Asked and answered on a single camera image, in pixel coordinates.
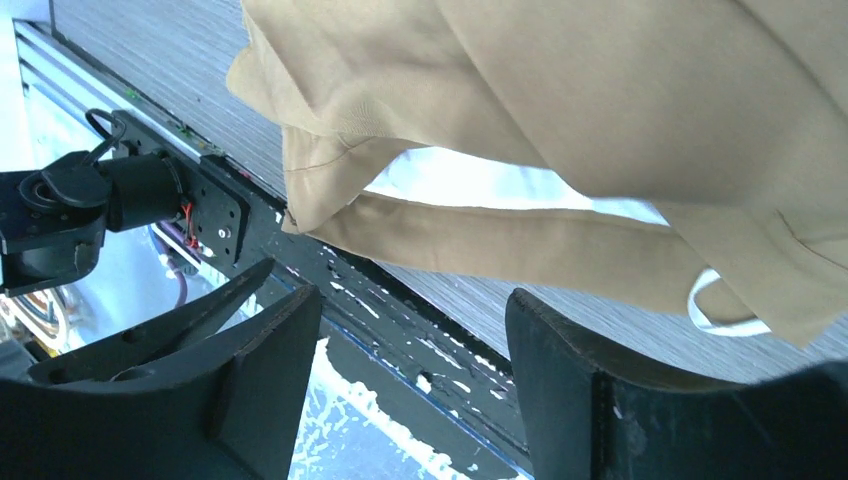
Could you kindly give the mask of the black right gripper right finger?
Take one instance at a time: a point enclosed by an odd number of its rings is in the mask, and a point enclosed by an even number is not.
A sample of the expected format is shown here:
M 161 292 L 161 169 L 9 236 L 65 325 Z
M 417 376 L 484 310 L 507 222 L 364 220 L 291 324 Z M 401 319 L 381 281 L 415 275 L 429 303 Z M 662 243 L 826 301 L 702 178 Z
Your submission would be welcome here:
M 505 310 L 538 479 L 843 479 L 847 365 L 737 384 L 659 362 L 517 289 Z

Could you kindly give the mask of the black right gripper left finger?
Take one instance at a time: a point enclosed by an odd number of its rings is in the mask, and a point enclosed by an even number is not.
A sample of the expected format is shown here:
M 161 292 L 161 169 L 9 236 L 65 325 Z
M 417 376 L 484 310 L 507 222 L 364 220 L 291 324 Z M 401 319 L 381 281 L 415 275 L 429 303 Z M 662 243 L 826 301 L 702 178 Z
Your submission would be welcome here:
M 229 324 L 273 266 L 3 379 L 2 477 L 286 478 L 321 294 L 302 286 Z

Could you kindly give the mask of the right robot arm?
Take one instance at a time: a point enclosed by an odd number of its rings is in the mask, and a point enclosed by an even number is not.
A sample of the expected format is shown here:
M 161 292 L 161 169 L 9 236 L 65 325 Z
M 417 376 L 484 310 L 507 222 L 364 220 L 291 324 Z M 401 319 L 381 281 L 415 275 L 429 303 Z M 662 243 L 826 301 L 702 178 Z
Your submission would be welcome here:
M 319 246 L 226 160 L 191 160 L 128 113 L 93 151 L 1 176 L 1 291 L 91 273 L 107 231 L 183 222 L 229 280 L 1 382 L 5 479 L 281 479 L 319 328 L 352 318 Z M 509 297 L 507 409 L 478 420 L 538 479 L 843 479 L 847 365 L 744 386 L 665 365 Z

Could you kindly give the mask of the tan garment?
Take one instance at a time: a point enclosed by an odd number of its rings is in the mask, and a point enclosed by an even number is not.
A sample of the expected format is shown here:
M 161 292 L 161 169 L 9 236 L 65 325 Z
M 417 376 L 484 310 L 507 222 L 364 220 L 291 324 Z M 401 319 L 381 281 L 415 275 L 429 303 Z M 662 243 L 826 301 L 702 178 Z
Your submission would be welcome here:
M 847 312 L 843 1 L 246 1 L 282 227 L 803 346 Z

